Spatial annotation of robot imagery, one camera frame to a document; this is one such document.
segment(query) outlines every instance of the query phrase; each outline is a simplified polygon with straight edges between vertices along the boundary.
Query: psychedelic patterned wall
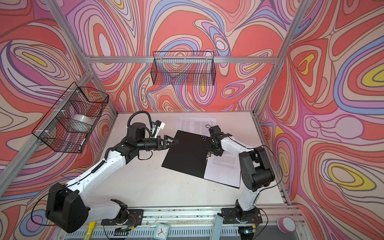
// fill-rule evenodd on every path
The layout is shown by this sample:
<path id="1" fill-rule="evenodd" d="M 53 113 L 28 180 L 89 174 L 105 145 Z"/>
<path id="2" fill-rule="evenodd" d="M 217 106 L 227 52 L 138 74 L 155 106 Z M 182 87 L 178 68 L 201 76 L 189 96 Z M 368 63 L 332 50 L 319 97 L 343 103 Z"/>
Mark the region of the psychedelic patterned wall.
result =
<path id="1" fill-rule="evenodd" d="M 297 5 L 281 0 L 85 0 L 64 2 L 61 9 L 90 56 L 171 50 L 276 56 Z M 117 111 L 237 111 L 254 109 L 271 65 L 218 64 L 214 87 L 152 86 L 150 64 L 93 68 Z"/>
<path id="2" fill-rule="evenodd" d="M 253 56 L 268 49 L 276 56 L 298 5 L 295 0 L 60 3 L 90 56 L 151 56 L 180 48 L 211 49 L 217 56 Z"/>
<path id="3" fill-rule="evenodd" d="M 93 68 L 117 111 L 249 111 L 272 64 L 228 64 L 214 86 L 153 85 L 151 64 L 96 63 Z"/>
<path id="4" fill-rule="evenodd" d="M 0 171 L 13 159 L 38 121 L 62 92 L 84 73 L 43 0 L 0 3 Z M 82 154 L 41 145 L 0 197 L 0 240 L 48 239 L 56 227 L 30 220 L 37 199 L 93 165 L 112 113 L 107 108 Z M 46 223 L 45 201 L 34 220 Z"/>
<path id="5" fill-rule="evenodd" d="M 314 238 L 384 239 L 384 2 L 314 0 L 258 109 Z"/>

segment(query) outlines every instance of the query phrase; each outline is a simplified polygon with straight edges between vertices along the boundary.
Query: paper sheet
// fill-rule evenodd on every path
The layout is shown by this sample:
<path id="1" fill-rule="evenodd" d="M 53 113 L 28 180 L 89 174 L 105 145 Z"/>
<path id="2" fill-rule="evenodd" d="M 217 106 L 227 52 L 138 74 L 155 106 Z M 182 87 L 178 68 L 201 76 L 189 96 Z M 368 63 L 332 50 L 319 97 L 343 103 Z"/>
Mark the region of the paper sheet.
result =
<path id="1" fill-rule="evenodd" d="M 236 157 L 224 151 L 221 157 L 211 155 L 207 159 L 204 179 L 240 187 L 240 162 Z"/>
<path id="2" fill-rule="evenodd" d="M 209 137 L 208 128 L 205 127 L 207 124 L 216 126 L 216 118 L 179 118 L 178 129 Z"/>

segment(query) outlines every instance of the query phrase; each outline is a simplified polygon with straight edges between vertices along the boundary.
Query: pink round object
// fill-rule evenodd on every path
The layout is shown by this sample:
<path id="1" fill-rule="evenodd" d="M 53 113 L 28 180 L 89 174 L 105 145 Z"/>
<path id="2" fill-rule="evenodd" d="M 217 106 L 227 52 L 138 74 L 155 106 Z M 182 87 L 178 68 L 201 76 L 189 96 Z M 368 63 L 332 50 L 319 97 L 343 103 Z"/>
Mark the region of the pink round object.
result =
<path id="1" fill-rule="evenodd" d="M 293 232 L 296 229 L 295 222 L 290 217 L 279 218 L 277 227 L 284 233 Z"/>

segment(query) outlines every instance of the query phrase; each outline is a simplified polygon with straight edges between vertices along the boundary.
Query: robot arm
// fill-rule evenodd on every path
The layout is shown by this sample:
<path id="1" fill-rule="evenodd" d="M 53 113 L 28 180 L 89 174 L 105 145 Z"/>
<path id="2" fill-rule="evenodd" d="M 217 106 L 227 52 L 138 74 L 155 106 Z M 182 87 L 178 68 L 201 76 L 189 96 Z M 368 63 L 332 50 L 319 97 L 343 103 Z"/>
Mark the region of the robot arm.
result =
<path id="1" fill-rule="evenodd" d="M 108 148 L 101 161 L 65 185 L 56 183 L 50 188 L 45 212 L 47 219 L 68 233 L 76 231 L 86 222 L 111 219 L 117 224 L 123 224 L 127 220 L 127 205 L 123 202 L 111 199 L 90 204 L 86 199 L 111 174 L 139 156 L 139 151 L 164 150 L 178 143 L 178 140 L 167 135 L 164 135 L 164 139 L 157 136 L 159 130 L 164 128 L 164 123 L 153 123 L 149 117 L 149 130 L 144 123 L 130 125 L 132 117 L 128 121 L 127 136 L 116 146 Z M 149 138 L 145 138 L 145 131 L 148 131 Z"/>
<path id="2" fill-rule="evenodd" d="M 248 147 L 234 139 L 231 134 L 224 134 L 219 126 L 211 127 L 209 133 L 212 138 L 211 144 L 207 147 L 209 152 L 221 156 L 224 151 L 228 151 L 239 159 L 241 177 L 247 187 L 236 201 L 238 219 L 242 219 L 244 212 L 255 208 L 254 203 L 260 192 L 275 180 L 275 174 L 264 148 Z M 260 165 L 254 167 L 253 161 Z"/>

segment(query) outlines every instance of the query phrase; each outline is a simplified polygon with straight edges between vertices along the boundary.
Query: white clock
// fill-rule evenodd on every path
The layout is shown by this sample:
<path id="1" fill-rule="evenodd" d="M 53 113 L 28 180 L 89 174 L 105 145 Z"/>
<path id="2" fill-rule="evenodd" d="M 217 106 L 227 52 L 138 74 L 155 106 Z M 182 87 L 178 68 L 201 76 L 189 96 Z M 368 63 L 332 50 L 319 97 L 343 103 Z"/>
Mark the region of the white clock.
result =
<path id="1" fill-rule="evenodd" d="M 159 240 L 166 240 L 169 233 L 169 226 L 164 224 L 158 224 L 156 226 L 154 238 Z"/>

